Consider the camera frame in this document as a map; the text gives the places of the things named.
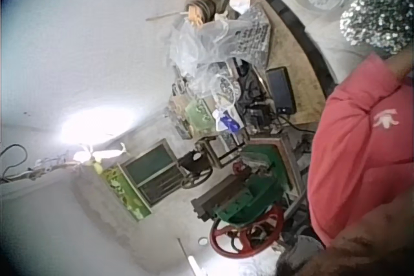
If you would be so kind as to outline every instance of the red shirt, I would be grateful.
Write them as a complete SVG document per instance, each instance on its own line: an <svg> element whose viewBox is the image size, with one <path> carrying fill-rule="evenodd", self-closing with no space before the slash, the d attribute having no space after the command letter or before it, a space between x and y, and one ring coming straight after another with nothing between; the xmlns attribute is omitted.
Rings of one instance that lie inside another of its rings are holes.
<svg viewBox="0 0 414 276"><path fill-rule="evenodd" d="M414 184L413 144L413 80L371 55L327 100L312 145L310 217L326 246Z"/></svg>

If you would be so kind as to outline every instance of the white logo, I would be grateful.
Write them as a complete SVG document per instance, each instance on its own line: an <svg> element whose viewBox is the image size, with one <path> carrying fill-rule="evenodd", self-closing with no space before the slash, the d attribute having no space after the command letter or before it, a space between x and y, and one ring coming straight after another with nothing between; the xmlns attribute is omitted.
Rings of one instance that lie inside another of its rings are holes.
<svg viewBox="0 0 414 276"><path fill-rule="evenodd" d="M398 125L400 122L393 119L394 114L397 114L395 109L388 109L378 113L374 117L374 127L382 125L385 129L389 129L391 125Z"/></svg>

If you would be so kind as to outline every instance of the handwheel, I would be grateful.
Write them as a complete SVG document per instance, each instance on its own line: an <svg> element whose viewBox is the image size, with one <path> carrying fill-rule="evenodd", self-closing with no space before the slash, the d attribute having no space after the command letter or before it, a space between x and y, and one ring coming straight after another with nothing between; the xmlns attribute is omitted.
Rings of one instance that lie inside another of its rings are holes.
<svg viewBox="0 0 414 276"><path fill-rule="evenodd" d="M219 229L220 219L214 221L210 231L210 244L219 255L230 259L245 259L262 252L279 239L283 228L283 210L279 206L272 208L254 223L243 228L227 225ZM217 237L226 235L231 238L235 252L224 250L217 242ZM235 239L239 239L242 248L237 249Z"/></svg>
<svg viewBox="0 0 414 276"><path fill-rule="evenodd" d="M181 188L183 189L192 189L194 187L198 187L199 185L205 183L207 179L213 174L213 169L209 168L207 171L203 171L201 174L194 176L192 174L188 174L184 177L181 182Z"/></svg>

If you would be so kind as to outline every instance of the green machine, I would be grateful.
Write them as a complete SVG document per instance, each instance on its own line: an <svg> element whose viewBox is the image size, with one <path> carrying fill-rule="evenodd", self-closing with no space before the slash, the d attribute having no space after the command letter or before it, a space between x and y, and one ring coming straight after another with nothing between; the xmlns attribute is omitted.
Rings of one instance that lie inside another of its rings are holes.
<svg viewBox="0 0 414 276"><path fill-rule="evenodd" d="M200 219L213 220L213 249L233 259L251 257L279 239L284 214L280 203L292 187L276 144L250 143L240 155L233 175L191 201ZM221 246L223 237L230 238L230 250L228 243Z"/></svg>

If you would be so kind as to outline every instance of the black wire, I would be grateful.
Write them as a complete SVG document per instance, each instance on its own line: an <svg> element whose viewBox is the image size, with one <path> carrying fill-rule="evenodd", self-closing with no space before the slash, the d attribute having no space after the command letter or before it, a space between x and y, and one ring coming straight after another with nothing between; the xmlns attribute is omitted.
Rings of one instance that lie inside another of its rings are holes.
<svg viewBox="0 0 414 276"><path fill-rule="evenodd" d="M277 114L277 115L276 115L276 118L281 118L283 121L285 121L286 123L288 123L288 124L289 124L289 126L290 126L291 128L293 128L293 129L295 129L295 130L297 130L297 131L299 131L299 132L305 132L305 133L316 134L316 132L315 132L315 131L310 131L310 130L308 130L308 129L300 129L299 127L297 127L297 126L293 125L291 121L289 121L289 120L288 120L287 118L285 118L284 116L281 116L280 114Z"/></svg>
<svg viewBox="0 0 414 276"><path fill-rule="evenodd" d="M7 150L9 150L9 149L11 149L11 148L13 148L13 147L20 147L20 148L21 148L21 149L25 152L25 158L24 158L21 162L19 162L19 163L17 163L17 164L7 166L7 167L6 167L6 169L5 169L5 171L3 171L3 173L1 174L1 178L4 178L4 177L5 177L5 175L6 175L7 171L8 171L10 168L17 167L17 166L19 166L19 165L23 164L24 162L26 162L26 160L27 160L27 150L26 150L26 148L24 148L22 145L19 145L18 143L13 143L12 145L9 145L6 149L4 149L3 151L1 151L1 153L0 153L0 157L1 157L3 154L5 154Z"/></svg>

